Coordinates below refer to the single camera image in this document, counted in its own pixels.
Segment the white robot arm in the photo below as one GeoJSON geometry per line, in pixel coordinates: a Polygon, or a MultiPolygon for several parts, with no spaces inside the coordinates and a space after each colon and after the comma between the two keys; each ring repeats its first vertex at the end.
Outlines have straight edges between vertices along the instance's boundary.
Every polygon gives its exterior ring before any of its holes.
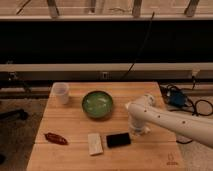
{"type": "Polygon", "coordinates": [[[213,119],[162,110],[155,104],[154,97],[145,94],[125,105],[133,132],[144,133],[149,122],[213,148],[213,119]]]}

